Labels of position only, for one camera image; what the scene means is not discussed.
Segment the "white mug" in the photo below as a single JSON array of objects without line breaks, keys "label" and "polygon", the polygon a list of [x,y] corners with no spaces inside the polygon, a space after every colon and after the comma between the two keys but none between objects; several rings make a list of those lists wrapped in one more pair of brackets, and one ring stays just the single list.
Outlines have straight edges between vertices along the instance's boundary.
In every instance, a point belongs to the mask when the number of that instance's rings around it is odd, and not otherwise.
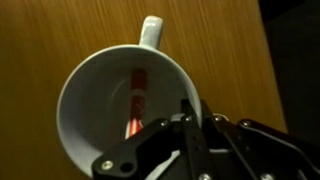
[{"label": "white mug", "polygon": [[148,16],[139,45],[100,50],[79,64],[66,80],[57,106],[62,145],[88,176],[92,162],[124,140],[130,109],[130,75],[134,68],[147,73],[144,123],[180,112],[181,99],[189,99],[201,125],[198,93],[186,72],[157,50],[163,21]]}]

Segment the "wooden table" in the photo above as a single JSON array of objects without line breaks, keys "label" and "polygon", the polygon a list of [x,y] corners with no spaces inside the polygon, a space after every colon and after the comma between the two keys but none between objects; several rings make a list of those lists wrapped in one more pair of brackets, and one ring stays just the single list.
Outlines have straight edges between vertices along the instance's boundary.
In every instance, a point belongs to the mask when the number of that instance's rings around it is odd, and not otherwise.
[{"label": "wooden table", "polygon": [[0,179],[87,179],[58,139],[60,89],[93,52],[137,43],[147,15],[214,112],[286,130],[256,0],[2,0]]}]

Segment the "mug handle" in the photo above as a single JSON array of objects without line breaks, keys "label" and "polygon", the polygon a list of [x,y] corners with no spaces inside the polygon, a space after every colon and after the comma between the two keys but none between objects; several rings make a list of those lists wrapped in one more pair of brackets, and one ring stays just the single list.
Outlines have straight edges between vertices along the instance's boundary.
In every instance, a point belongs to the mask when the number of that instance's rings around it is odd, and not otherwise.
[{"label": "mug handle", "polygon": [[140,46],[158,49],[160,44],[163,20],[157,16],[147,16],[144,19],[141,35]]}]

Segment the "bolt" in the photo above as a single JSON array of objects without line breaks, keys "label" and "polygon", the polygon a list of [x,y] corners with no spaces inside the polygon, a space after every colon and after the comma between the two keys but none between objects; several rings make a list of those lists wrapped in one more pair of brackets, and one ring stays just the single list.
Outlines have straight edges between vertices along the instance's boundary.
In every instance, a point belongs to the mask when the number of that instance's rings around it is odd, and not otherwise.
[{"label": "bolt", "polygon": [[191,120],[192,120],[191,116],[186,117],[186,121],[191,121]]},{"label": "bolt", "polygon": [[215,121],[221,121],[221,120],[222,120],[222,117],[221,117],[221,116],[216,116],[216,117],[214,117],[214,120],[215,120]]},{"label": "bolt", "polygon": [[165,121],[163,121],[163,122],[161,123],[161,126],[166,126],[167,124],[168,124],[168,121],[165,120]]},{"label": "bolt", "polygon": [[261,180],[274,180],[274,177],[272,174],[265,173],[260,176],[260,179]]},{"label": "bolt", "polygon": [[113,162],[112,161],[105,161],[101,164],[101,169],[104,171],[108,171],[113,167]]},{"label": "bolt", "polygon": [[250,122],[250,121],[245,121],[245,122],[243,122],[242,124],[245,125],[245,126],[250,126],[250,125],[251,125],[251,122]]},{"label": "bolt", "polygon": [[200,174],[199,180],[212,180],[212,178],[209,174],[203,173],[203,174]]}]

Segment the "red and white object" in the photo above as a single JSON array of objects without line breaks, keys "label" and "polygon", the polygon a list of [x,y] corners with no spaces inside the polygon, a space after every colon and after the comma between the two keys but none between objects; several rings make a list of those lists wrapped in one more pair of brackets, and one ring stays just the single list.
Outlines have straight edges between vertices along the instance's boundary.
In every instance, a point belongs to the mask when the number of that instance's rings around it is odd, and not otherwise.
[{"label": "red and white object", "polygon": [[126,139],[142,129],[145,106],[145,90],[147,87],[147,74],[142,69],[134,69],[131,75],[131,110],[127,123]]}]

